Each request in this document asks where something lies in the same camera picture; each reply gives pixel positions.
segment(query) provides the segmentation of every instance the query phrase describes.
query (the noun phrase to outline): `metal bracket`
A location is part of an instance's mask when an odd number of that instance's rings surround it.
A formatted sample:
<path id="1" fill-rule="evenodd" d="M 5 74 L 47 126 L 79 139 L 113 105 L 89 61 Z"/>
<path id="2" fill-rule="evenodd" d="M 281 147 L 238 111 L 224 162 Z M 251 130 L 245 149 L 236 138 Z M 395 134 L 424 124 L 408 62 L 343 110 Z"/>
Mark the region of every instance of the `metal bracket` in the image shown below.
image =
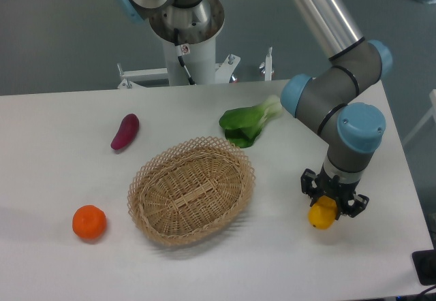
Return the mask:
<path id="1" fill-rule="evenodd" d="M 215 83 L 229 83 L 232 79 L 232 75 L 236 66 L 240 62 L 240 57 L 234 54 L 229 54 L 227 59 L 219 66 L 215 72 Z"/>
<path id="2" fill-rule="evenodd" d="M 229 54 L 222 64 L 215 64 L 215 83 L 236 82 L 237 78 L 236 76 L 234 76 L 233 72 L 239 63 L 240 57 L 234 54 Z M 145 87 L 132 81 L 146 82 L 168 79 L 168 70 L 166 68 L 143 69 L 140 71 L 124 72 L 120 63 L 118 63 L 116 66 L 118 67 L 118 72 L 121 79 L 121 83 L 118 85 L 118 89 Z"/>

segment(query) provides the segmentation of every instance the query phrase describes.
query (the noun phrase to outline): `lemon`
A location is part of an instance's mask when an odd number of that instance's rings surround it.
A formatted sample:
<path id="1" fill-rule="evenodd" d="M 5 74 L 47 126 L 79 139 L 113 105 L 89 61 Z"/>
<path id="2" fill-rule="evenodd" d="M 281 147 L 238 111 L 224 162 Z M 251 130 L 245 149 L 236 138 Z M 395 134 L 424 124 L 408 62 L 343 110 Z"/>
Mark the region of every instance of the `lemon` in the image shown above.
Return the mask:
<path id="1" fill-rule="evenodd" d="M 328 229 L 336 219 L 336 202 L 323 195 L 309 210 L 307 217 L 314 228 Z"/>

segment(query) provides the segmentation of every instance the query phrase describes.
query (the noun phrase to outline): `orange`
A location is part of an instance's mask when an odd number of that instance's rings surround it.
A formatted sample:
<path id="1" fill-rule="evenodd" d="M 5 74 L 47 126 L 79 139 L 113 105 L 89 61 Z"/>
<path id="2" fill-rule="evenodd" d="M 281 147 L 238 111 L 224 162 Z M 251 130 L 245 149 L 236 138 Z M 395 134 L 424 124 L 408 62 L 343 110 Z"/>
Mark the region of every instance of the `orange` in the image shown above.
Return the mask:
<path id="1" fill-rule="evenodd" d="M 307 215 L 314 228 L 328 229 L 336 219 L 338 208 L 336 202 L 323 195 L 309 210 Z"/>
<path id="2" fill-rule="evenodd" d="M 106 216 L 96 206 L 83 206 L 73 216 L 73 231 L 80 238 L 87 240 L 99 238 L 105 229 Z"/>

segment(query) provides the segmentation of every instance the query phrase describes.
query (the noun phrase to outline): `bok choy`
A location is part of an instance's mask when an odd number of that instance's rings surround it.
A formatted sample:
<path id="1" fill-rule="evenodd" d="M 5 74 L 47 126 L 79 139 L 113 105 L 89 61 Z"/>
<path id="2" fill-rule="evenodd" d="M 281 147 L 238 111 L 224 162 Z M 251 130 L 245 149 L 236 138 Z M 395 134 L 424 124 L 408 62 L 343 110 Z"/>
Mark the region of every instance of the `bok choy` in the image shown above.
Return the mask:
<path id="1" fill-rule="evenodd" d="M 228 110 L 219 119 L 225 138 L 240 148 L 253 145 L 255 139 L 272 117 L 282 113 L 280 98 L 269 96 L 264 102 L 252 107 Z"/>

